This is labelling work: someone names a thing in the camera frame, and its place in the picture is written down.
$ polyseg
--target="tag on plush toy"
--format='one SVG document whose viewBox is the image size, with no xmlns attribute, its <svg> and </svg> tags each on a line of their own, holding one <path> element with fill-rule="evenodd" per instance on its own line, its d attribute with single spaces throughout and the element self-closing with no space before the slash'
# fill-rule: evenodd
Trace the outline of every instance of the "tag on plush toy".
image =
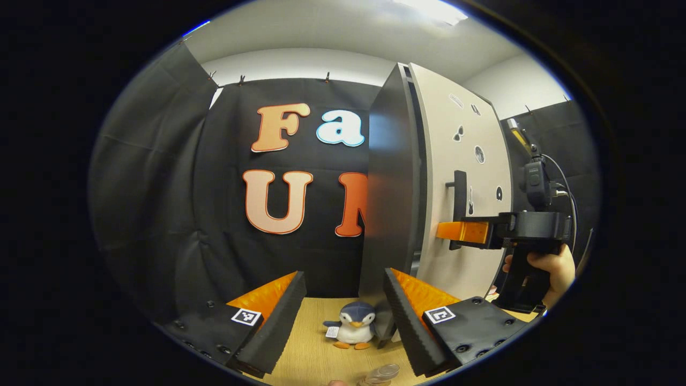
<svg viewBox="0 0 686 386">
<path fill-rule="evenodd" d="M 336 338 L 340 327 L 332 326 L 327 330 L 327 338 Z"/>
</svg>

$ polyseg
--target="penguin's white belly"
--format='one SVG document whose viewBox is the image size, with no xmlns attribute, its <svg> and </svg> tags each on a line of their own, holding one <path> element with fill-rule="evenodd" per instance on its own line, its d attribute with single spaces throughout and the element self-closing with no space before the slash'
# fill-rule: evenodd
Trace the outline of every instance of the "penguin's white belly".
<svg viewBox="0 0 686 386">
<path fill-rule="evenodd" d="M 372 338 L 373 336 L 369 326 L 360 328 L 341 326 L 338 330 L 338 336 L 336 337 L 339 341 L 348 344 L 365 343 L 372 340 Z"/>
</svg>

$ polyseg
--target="white wall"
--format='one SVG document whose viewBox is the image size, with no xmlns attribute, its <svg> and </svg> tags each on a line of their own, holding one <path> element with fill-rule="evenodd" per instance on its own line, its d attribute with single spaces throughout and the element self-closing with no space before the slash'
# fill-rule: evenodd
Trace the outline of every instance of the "white wall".
<svg viewBox="0 0 686 386">
<path fill-rule="evenodd" d="M 246 52 L 202 63 L 218 85 L 279 78 L 317 78 L 383 86 L 394 62 L 354 52 L 318 48 L 266 49 Z M 221 93 L 217 90 L 212 104 Z"/>
<path fill-rule="evenodd" d="M 571 99 L 560 83 L 535 59 L 522 54 L 493 65 L 469 78 L 462 86 L 493 103 L 504 120 Z"/>
</svg>

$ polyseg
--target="human hand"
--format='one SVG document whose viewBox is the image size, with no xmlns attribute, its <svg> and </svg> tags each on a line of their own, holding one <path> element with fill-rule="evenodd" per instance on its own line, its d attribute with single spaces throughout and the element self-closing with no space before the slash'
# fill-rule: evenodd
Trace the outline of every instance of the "human hand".
<svg viewBox="0 0 686 386">
<path fill-rule="evenodd" d="M 562 244 L 558 255 L 531 252 L 526 257 L 526 260 L 534 268 L 543 269 L 550 273 L 550 288 L 543 297 L 543 304 L 547 308 L 551 308 L 574 281 L 576 268 L 569 247 L 566 244 Z M 505 257 L 505 264 L 503 264 L 503 271 L 509 272 L 511 265 L 512 255 L 507 255 Z"/>
</svg>

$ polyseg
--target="penguin plush toy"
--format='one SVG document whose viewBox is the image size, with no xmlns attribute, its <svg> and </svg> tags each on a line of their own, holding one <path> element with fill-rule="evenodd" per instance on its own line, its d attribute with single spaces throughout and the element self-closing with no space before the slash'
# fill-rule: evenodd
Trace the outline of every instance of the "penguin plush toy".
<svg viewBox="0 0 686 386">
<path fill-rule="evenodd" d="M 339 327 L 334 346 L 350 348 L 354 345 L 356 350 L 364 350 L 371 346 L 367 342 L 376 334 L 373 323 L 376 316 L 371 304 L 353 302 L 341 308 L 340 321 L 325 321 L 324 326 Z"/>
</svg>

